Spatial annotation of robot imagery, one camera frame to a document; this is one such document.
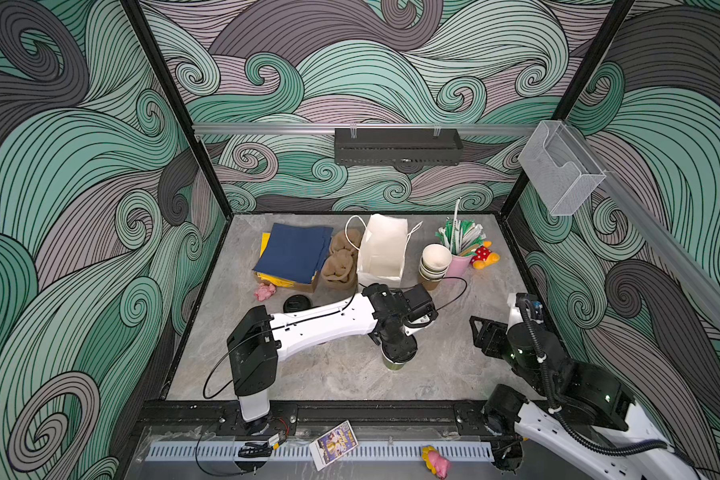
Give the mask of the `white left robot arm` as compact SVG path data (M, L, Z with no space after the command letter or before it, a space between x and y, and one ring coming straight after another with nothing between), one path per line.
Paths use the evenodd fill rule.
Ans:
M242 421L252 423L270 414L268 389L278 366L314 346L350 336L368 336L384 360L403 365L414 358L414 334L438 317L422 285L407 290L374 283L351 297L300 312L250 309L227 337L232 386Z

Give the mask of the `white paper takeout bag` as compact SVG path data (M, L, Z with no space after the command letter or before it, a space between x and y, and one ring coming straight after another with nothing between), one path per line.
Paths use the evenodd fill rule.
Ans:
M361 216L353 215L345 224L345 235L348 235L354 220L363 226L358 243L348 238L351 247L357 251L358 289L362 290L376 283L400 288L407 245L422 223L409 228L408 221L404 218L373 214L365 221Z

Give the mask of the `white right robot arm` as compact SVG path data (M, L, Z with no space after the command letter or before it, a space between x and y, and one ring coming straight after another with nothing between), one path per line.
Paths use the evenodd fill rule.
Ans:
M505 324L473 316L473 344L505 361L539 399L499 384L482 408L498 442L495 463L514 470L525 439L596 479L700 479L700 467L648 418L633 392L601 367L577 361L534 316Z

